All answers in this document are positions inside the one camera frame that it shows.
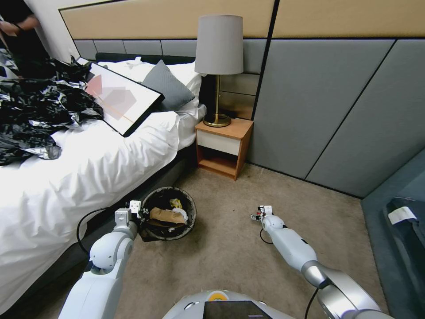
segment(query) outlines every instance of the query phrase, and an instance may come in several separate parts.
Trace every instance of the beige carpet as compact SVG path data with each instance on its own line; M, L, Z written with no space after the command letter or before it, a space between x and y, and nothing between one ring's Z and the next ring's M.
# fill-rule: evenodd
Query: beige carpet
M177 186L195 200L195 228L178 241L136 239L115 318L160 319L183 296L220 288L303 318L314 288L259 238L261 225L249 215L261 204L272 205L321 263L348 273L387 312L358 199L248 164L236 182L196 169ZM76 267L10 317L57 318L80 271ZM309 318L326 318L317 301Z

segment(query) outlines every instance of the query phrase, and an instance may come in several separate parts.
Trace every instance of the bed frame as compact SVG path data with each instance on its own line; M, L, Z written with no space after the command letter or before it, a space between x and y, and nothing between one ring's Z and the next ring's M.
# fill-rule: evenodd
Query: bed frame
M168 65L192 63L195 61L195 58L193 57L112 53L97 53L96 60L105 62L119 62L134 59L137 56L140 56L142 61L152 64L158 63L161 59ZM202 78L201 90L199 94L200 103L203 103L207 106L213 105L214 83L214 77L206 76ZM83 245L89 249L97 239L106 233L111 232L115 226L114 212L116 209L123 207L125 203L130 202L132 199L139 199L143 201L149 193L157 188L172 186L184 172L195 166L196 148L195 143L193 143L192 145L178 151L176 157L171 161L171 163L153 174L132 192L126 194L120 201L115 203L109 209L97 214L90 221L88 221L87 231L84 238L82 239ZM13 311L13 308L16 308L17 305L24 303L41 288L53 282L71 268L84 261L87 261L86 254L82 252L77 243L73 244L31 285L31 287L17 300L17 302L11 307L10 310Z

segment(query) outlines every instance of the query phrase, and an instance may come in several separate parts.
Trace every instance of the table lamp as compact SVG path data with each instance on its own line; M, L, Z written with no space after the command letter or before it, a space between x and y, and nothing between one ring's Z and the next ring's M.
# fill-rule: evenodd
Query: table lamp
M220 76L243 72L241 16L210 15L199 18L195 71L216 75L216 111L215 114L207 113L203 122L213 127L229 125L230 117L218 112Z

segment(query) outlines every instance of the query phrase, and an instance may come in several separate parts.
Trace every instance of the nightstand drawer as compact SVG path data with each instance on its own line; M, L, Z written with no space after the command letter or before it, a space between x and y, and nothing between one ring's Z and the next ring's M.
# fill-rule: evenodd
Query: nightstand drawer
M240 140L197 130L198 145L238 156Z

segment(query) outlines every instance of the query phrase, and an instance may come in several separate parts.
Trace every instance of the brown paper bag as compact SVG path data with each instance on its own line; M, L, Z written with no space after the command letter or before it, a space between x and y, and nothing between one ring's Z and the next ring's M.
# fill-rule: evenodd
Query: brown paper bag
M148 224L161 227L182 227L185 225L185 219L182 214L172 210L162 210L154 207L149 212L150 218Z

